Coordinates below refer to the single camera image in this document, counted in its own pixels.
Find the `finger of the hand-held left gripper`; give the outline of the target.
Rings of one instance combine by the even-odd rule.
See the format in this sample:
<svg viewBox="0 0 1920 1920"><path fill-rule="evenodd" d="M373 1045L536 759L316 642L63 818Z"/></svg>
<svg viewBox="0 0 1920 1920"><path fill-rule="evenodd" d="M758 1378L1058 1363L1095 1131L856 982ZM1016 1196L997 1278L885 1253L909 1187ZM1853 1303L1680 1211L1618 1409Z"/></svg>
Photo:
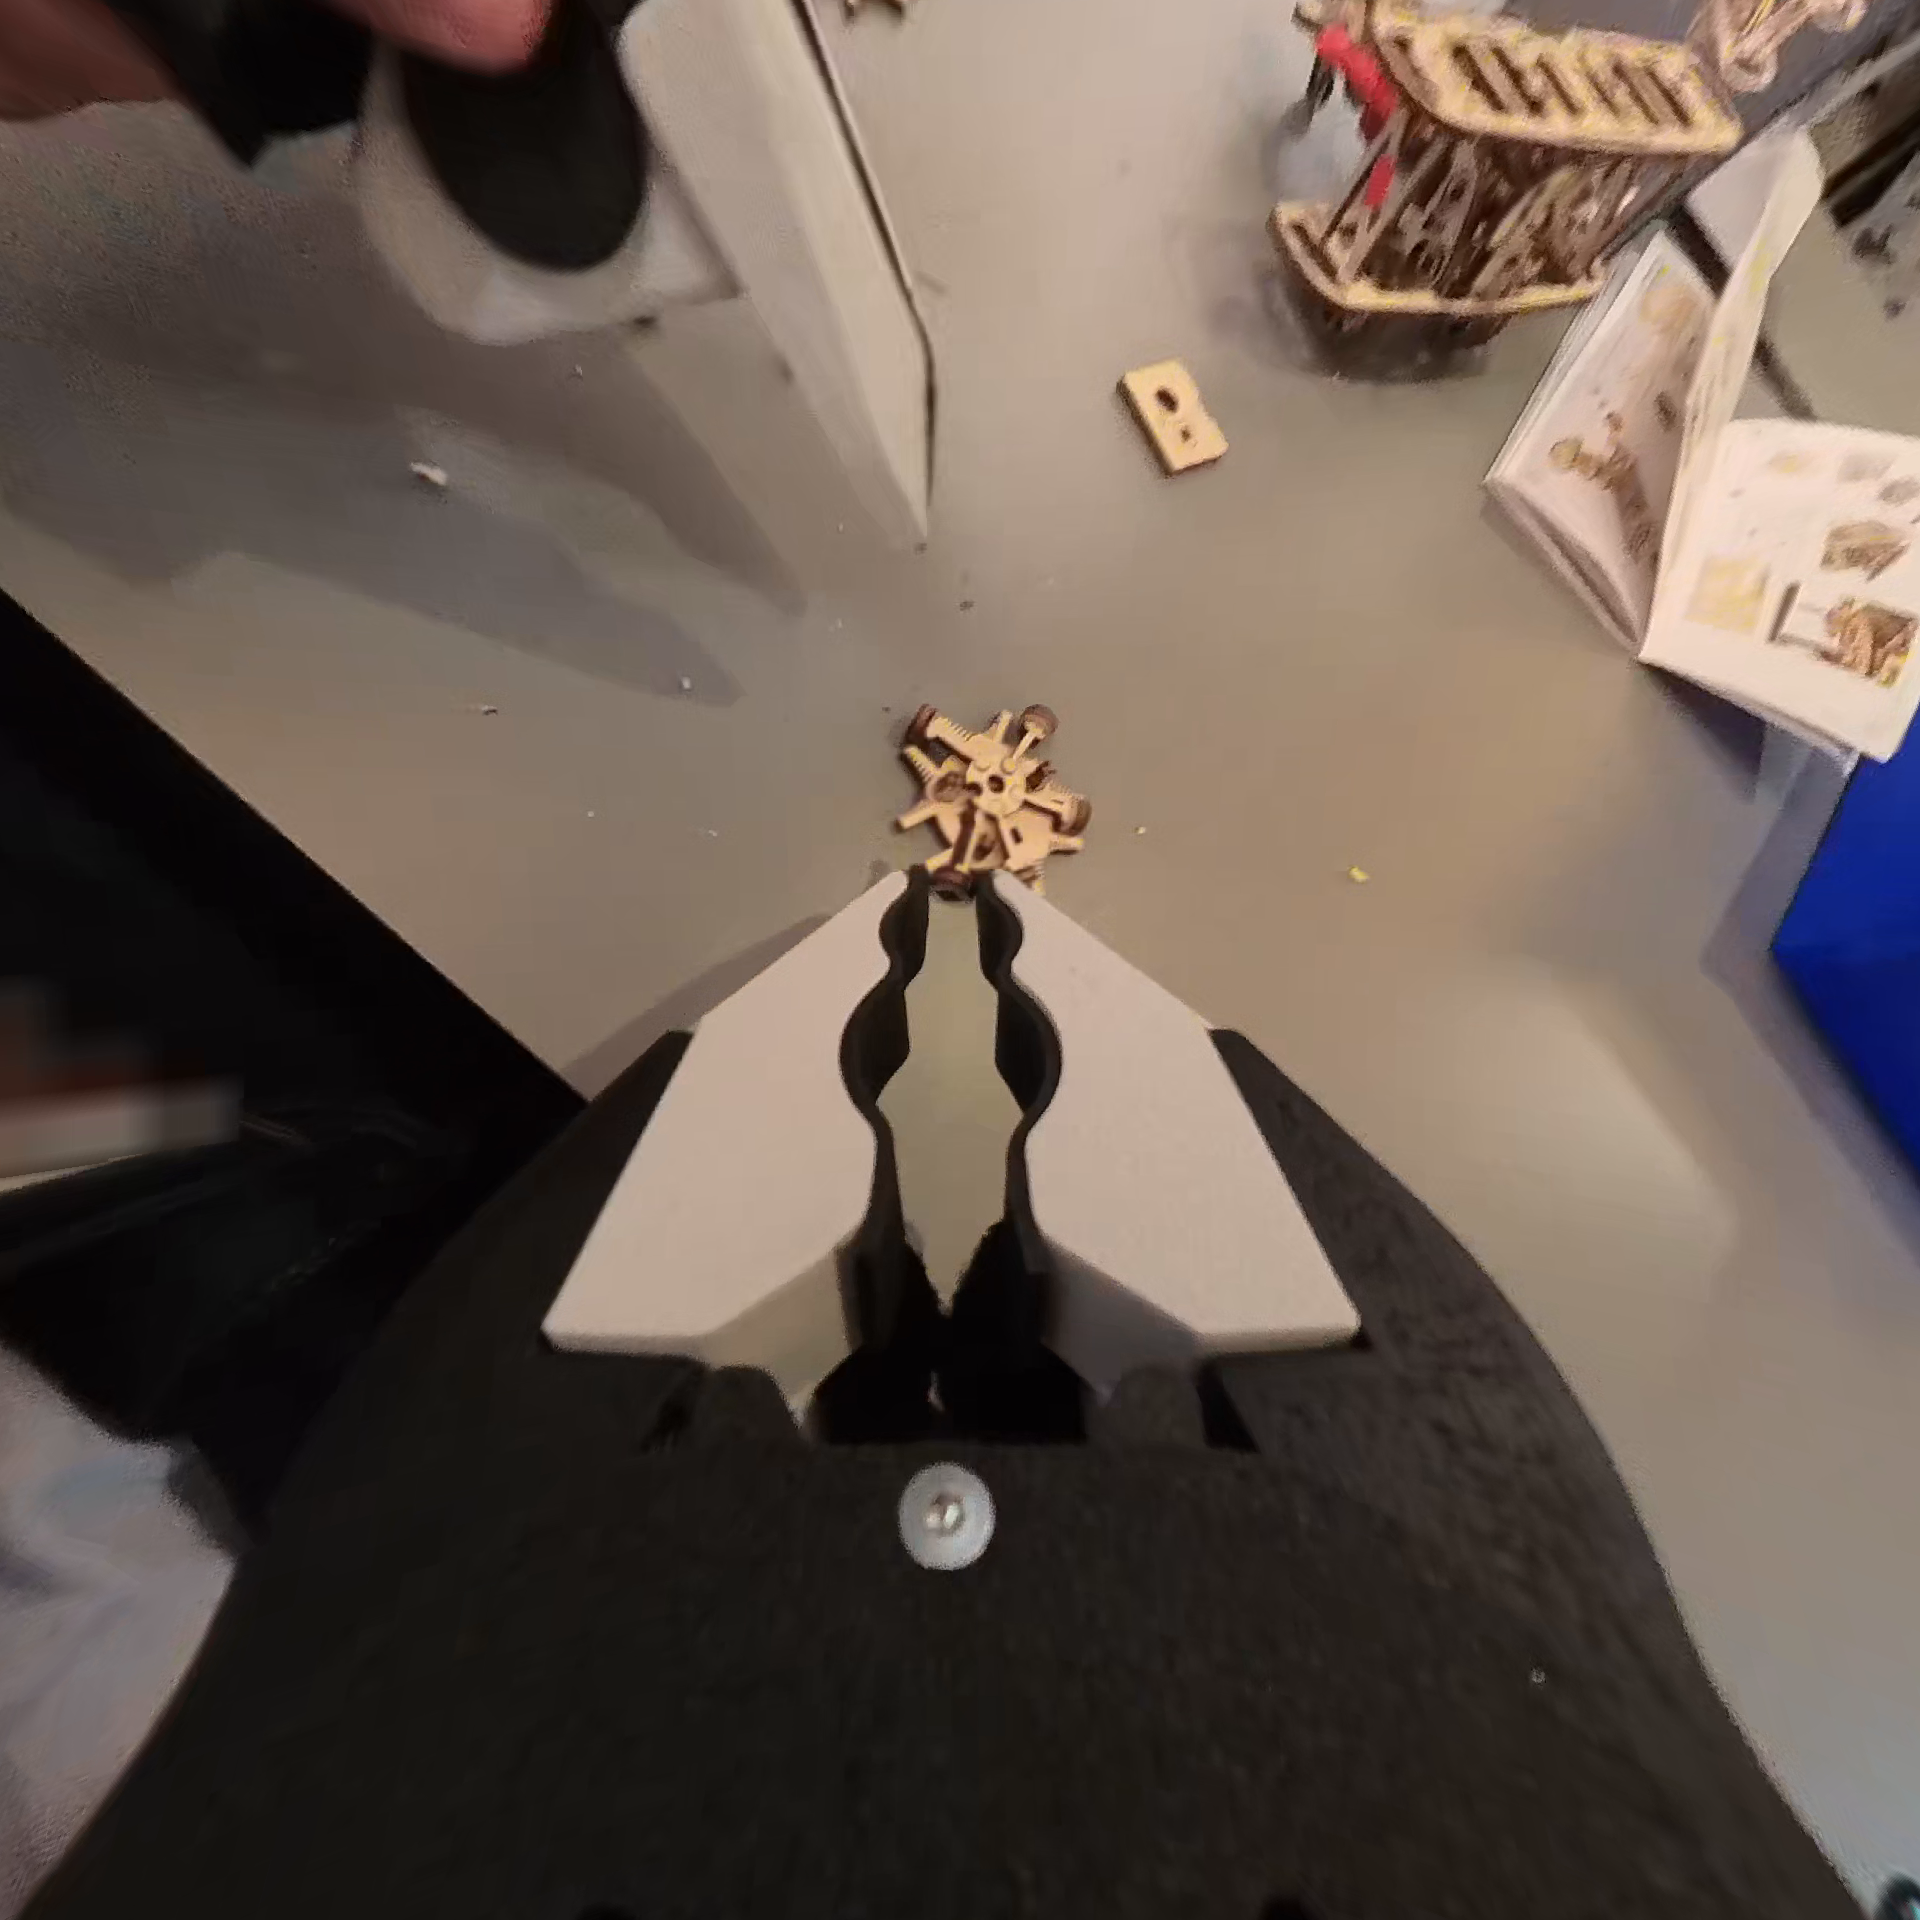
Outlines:
<svg viewBox="0 0 1920 1920"><path fill-rule="evenodd" d="M936 365L813 4L638 4L618 58L859 507L886 543L923 547Z"/></svg>

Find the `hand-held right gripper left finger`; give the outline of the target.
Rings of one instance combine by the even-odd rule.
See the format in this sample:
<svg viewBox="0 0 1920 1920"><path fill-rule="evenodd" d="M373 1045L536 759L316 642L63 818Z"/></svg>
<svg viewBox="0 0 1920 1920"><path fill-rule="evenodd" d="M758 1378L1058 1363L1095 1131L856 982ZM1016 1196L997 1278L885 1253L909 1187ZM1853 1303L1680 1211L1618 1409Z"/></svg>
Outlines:
<svg viewBox="0 0 1920 1920"><path fill-rule="evenodd" d="M882 1093L928 882L877 881L686 1036L542 1324L563 1353L763 1372L807 1402L923 1289Z"/></svg>

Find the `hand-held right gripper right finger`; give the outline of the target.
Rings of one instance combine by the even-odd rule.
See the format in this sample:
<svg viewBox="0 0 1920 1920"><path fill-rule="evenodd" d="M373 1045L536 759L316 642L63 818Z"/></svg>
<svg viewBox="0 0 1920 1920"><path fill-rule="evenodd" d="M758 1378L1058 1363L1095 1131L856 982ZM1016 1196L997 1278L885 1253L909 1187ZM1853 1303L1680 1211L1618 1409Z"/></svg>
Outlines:
<svg viewBox="0 0 1920 1920"><path fill-rule="evenodd" d="M1142 1369L1350 1346L1359 1310L1230 1036L1012 881L983 881L974 913L1014 1130L949 1358L987 1383L1116 1389Z"/></svg>

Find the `wooden radial engine piece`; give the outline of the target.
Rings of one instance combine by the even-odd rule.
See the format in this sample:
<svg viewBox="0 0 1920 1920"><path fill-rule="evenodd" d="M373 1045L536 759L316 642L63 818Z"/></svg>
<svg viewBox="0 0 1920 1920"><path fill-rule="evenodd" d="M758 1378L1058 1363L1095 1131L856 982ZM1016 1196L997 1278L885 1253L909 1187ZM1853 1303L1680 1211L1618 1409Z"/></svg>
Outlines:
<svg viewBox="0 0 1920 1920"><path fill-rule="evenodd" d="M935 897L968 900L991 875L1040 897L1048 862L1084 853L1090 799L1044 754L1058 724L1043 703L997 710L984 727L962 727L932 703L909 715L899 757L919 795L895 817L895 831L936 837L919 862Z"/></svg>

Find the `person's left hand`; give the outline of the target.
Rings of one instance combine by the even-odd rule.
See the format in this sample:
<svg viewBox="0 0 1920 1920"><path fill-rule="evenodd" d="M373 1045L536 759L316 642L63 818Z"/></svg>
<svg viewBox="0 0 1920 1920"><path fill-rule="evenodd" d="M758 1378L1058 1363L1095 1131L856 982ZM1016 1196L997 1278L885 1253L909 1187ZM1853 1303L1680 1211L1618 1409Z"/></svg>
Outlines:
<svg viewBox="0 0 1920 1920"><path fill-rule="evenodd" d="M333 3L332 10L380 42L482 74L525 65L549 13L547 3ZM3 4L4 122L174 99L172 68L107 4Z"/></svg>

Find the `small rectangular wooden piece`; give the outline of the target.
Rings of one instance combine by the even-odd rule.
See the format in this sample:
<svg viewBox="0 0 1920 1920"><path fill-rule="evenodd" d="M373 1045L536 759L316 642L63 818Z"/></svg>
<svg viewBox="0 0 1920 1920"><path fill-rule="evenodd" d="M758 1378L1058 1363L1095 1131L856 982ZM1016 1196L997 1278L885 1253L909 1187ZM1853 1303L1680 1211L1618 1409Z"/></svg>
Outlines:
<svg viewBox="0 0 1920 1920"><path fill-rule="evenodd" d="M1120 372L1116 393L1166 475L1219 465L1230 444L1178 357Z"/></svg>

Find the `wooden biplane model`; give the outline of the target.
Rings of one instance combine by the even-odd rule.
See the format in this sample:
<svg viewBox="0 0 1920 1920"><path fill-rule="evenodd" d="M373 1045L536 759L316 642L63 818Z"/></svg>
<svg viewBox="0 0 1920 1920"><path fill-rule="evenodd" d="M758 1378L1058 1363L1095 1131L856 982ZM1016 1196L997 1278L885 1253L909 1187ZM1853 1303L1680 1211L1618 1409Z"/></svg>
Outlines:
<svg viewBox="0 0 1920 1920"><path fill-rule="evenodd" d="M1419 4L1292 19L1311 43L1302 105L1342 95L1359 158L1267 228L1335 335L1421 322L1483 345L1584 305L1635 223L1742 140L1685 43Z"/></svg>

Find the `blue box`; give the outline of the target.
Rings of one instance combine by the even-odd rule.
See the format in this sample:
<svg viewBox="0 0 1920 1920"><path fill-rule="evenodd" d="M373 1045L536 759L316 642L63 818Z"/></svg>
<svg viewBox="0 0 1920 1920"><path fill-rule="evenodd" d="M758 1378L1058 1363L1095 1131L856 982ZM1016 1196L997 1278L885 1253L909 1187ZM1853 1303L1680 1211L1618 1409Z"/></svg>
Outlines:
<svg viewBox="0 0 1920 1920"><path fill-rule="evenodd" d="M1918 733L1860 759L1770 945L1819 1045L1918 1167Z"/></svg>

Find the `black model kit box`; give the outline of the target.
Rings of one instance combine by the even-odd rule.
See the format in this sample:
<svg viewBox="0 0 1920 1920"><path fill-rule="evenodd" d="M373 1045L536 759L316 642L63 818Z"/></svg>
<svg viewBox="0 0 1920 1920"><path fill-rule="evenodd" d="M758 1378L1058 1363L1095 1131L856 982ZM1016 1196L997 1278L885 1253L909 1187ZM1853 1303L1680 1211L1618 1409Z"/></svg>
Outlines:
<svg viewBox="0 0 1920 1920"><path fill-rule="evenodd" d="M1916 3L1502 3L1540 31L1685 43L1758 138L1916 42Z"/></svg>

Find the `open instruction booklet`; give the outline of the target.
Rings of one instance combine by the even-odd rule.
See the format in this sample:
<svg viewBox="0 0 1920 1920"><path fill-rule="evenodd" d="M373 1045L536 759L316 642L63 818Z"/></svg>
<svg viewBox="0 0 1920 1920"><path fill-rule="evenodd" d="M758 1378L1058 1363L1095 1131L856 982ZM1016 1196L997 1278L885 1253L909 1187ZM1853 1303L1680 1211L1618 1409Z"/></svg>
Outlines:
<svg viewBox="0 0 1920 1920"><path fill-rule="evenodd" d="M1559 342L1483 491L1640 665L1840 762L1916 719L1916 436L1740 417L1771 284L1821 201L1812 135L1703 185L1719 290L1654 223Z"/></svg>

